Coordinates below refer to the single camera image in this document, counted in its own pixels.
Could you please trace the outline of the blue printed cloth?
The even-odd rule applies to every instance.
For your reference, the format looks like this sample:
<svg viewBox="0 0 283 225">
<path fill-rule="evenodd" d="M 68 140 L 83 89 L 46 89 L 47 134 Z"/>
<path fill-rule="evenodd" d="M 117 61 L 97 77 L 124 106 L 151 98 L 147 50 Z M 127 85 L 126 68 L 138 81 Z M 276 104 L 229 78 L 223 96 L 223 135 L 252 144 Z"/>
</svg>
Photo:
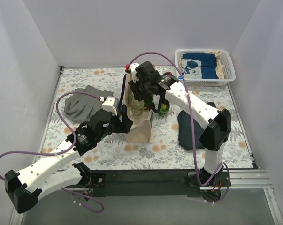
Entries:
<svg viewBox="0 0 283 225">
<path fill-rule="evenodd" d="M 181 71 L 184 78 L 218 79 L 214 54 L 184 53 L 181 58 Z"/>
</svg>

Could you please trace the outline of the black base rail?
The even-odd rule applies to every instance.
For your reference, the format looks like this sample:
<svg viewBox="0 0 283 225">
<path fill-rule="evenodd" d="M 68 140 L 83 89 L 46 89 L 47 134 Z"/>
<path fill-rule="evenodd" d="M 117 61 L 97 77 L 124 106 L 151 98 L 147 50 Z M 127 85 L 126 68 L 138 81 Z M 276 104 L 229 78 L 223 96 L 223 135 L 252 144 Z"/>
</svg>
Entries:
<svg viewBox="0 0 283 225">
<path fill-rule="evenodd" d="M 186 196 L 200 198 L 195 170 L 94 170 L 93 197 Z"/>
</svg>

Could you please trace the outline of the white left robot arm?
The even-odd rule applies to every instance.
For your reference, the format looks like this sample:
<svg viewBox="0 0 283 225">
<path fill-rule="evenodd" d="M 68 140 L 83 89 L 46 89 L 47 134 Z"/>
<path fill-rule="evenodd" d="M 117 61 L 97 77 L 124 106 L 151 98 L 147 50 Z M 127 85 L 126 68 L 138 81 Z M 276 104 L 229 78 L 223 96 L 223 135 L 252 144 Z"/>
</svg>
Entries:
<svg viewBox="0 0 283 225">
<path fill-rule="evenodd" d="M 5 191 L 18 213 L 33 208 L 38 201 L 61 188 L 78 185 L 82 188 L 102 188 L 104 173 L 93 173 L 84 163 L 75 163 L 69 169 L 62 167 L 95 148 L 112 133 L 128 133 L 133 125 L 126 111 L 121 115 L 99 110 L 89 121 L 83 122 L 53 151 L 32 165 L 17 172 L 10 170 L 4 176 Z"/>
</svg>

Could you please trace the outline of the floral table mat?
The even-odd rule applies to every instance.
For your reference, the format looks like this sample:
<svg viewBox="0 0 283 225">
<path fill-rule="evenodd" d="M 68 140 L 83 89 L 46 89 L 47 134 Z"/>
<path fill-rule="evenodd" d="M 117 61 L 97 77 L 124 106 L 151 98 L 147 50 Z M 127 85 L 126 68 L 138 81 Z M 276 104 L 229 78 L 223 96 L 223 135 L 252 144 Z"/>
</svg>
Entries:
<svg viewBox="0 0 283 225">
<path fill-rule="evenodd" d="M 119 97 L 122 89 L 124 70 L 122 68 L 65 69 L 57 88 L 56 101 L 59 109 L 53 109 L 48 125 L 43 152 L 54 150 L 78 124 L 64 114 L 63 94 L 88 85 L 99 90 L 108 90 Z M 244 131 L 228 86 L 191 86 L 194 95 L 205 102 L 212 102 L 217 109 L 227 109 L 231 113 L 231 133 L 225 144 L 222 159 L 230 169 L 252 168 L 252 153 L 249 150 Z M 191 169 L 201 168 L 205 152 L 186 151 L 178 144 L 179 107 L 171 104 L 166 117 L 153 116 L 153 143 L 129 143 L 123 134 L 111 134 L 98 143 L 97 147 L 84 154 L 80 161 L 91 169 Z"/>
</svg>

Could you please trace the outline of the green perrier bottle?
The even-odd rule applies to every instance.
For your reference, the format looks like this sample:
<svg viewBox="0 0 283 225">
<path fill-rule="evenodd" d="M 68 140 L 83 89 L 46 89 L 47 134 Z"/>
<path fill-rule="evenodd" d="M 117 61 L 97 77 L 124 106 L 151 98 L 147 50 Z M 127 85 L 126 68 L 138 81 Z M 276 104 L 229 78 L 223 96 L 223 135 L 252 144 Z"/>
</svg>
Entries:
<svg viewBox="0 0 283 225">
<path fill-rule="evenodd" d="M 169 109 L 170 109 L 170 103 L 169 101 L 167 101 L 166 99 L 162 99 L 161 101 L 161 106 L 160 106 L 160 110 L 158 112 L 158 115 L 161 117 L 165 117 L 168 115 L 169 113 Z"/>
<path fill-rule="evenodd" d="M 145 112 L 151 110 L 152 102 L 153 102 L 153 99 L 152 99 L 151 97 L 144 100 L 144 107 L 143 107 L 143 110 L 144 110 Z"/>
</svg>

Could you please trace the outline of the grey folded cloth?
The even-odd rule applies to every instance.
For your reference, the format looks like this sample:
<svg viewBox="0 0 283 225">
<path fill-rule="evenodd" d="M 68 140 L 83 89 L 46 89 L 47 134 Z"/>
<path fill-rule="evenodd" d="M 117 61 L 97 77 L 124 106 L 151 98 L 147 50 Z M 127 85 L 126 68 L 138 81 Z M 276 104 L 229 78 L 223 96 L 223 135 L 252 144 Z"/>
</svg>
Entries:
<svg viewBox="0 0 283 225">
<path fill-rule="evenodd" d="M 111 91 L 101 91 L 90 85 L 85 88 L 78 88 L 75 91 L 85 92 L 95 96 L 108 97 L 113 96 Z M 65 100 L 64 112 L 67 117 L 76 123 L 83 123 L 89 121 L 91 116 L 101 109 L 102 103 L 97 99 L 84 94 L 73 94 Z"/>
</svg>

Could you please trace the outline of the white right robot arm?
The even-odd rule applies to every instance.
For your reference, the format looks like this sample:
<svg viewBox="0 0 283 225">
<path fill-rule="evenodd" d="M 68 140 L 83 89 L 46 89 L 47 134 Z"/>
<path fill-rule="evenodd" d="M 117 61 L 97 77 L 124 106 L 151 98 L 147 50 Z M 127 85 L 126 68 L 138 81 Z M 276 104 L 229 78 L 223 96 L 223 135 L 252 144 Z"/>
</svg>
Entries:
<svg viewBox="0 0 283 225">
<path fill-rule="evenodd" d="M 131 75 L 128 85 L 136 100 L 157 95 L 188 113 L 192 126 L 194 121 L 199 123 L 203 129 L 199 141 L 206 158 L 203 168 L 196 170 L 196 177 L 200 186 L 216 185 L 221 180 L 223 149 L 231 132 L 230 112 L 227 109 L 220 111 L 202 101 L 171 72 L 160 75 L 149 61 L 127 65 L 125 71 Z"/>
</svg>

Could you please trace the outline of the clear chang bottle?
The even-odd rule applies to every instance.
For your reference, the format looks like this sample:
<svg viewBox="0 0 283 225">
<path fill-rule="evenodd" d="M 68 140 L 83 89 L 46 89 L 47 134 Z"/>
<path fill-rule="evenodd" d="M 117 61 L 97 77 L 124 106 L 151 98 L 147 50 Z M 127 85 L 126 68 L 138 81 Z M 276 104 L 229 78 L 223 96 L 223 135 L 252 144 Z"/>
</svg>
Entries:
<svg viewBox="0 0 283 225">
<path fill-rule="evenodd" d="M 140 116 L 144 111 L 144 100 L 137 101 L 135 98 L 131 100 L 131 112 L 134 116 Z"/>
<path fill-rule="evenodd" d="M 134 93 L 132 90 L 129 91 L 128 93 L 128 104 L 130 105 L 132 100 L 134 99 Z"/>
</svg>

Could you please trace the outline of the beige cloth in basket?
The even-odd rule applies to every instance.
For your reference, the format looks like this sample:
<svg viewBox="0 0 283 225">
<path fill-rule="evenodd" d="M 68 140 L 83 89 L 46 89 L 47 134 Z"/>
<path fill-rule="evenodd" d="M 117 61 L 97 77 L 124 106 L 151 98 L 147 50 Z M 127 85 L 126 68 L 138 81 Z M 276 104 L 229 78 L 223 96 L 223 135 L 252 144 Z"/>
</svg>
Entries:
<svg viewBox="0 0 283 225">
<path fill-rule="evenodd" d="M 212 50 L 212 51 L 208 51 L 206 52 L 207 54 L 214 54 L 215 58 L 216 58 L 216 75 L 219 79 L 225 79 L 225 75 L 223 72 L 223 68 L 224 65 L 221 63 L 221 51 L 216 51 L 216 50 Z"/>
</svg>

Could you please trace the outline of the dark folded shorts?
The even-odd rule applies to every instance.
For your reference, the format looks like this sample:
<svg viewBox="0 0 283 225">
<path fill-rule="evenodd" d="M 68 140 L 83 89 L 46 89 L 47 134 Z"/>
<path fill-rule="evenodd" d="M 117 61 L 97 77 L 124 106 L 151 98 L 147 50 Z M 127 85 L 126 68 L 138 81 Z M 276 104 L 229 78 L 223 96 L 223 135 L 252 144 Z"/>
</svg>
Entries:
<svg viewBox="0 0 283 225">
<path fill-rule="evenodd" d="M 179 131 L 178 131 L 178 143 L 187 151 L 193 150 L 192 146 L 192 133 L 191 133 L 191 120 L 190 115 L 185 111 L 181 111 L 177 117 Z M 204 132 L 204 129 L 200 124 L 193 119 L 194 122 L 194 133 L 195 133 L 195 143 L 197 149 L 204 149 L 204 146 L 201 144 L 199 138 Z"/>
</svg>

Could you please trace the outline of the beige canvas tote bag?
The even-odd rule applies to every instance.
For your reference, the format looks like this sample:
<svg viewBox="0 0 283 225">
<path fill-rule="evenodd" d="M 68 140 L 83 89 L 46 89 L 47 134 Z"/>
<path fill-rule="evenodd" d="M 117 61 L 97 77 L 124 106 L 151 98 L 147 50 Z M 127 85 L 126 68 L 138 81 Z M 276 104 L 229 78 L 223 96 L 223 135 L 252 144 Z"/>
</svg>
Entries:
<svg viewBox="0 0 283 225">
<path fill-rule="evenodd" d="M 129 82 L 124 79 L 124 104 L 127 106 L 127 115 L 133 121 L 129 133 L 125 134 L 126 141 L 129 143 L 153 143 L 153 111 L 143 111 L 140 116 L 134 116 L 131 112 L 131 105 L 128 104 L 128 93 L 130 91 Z"/>
</svg>

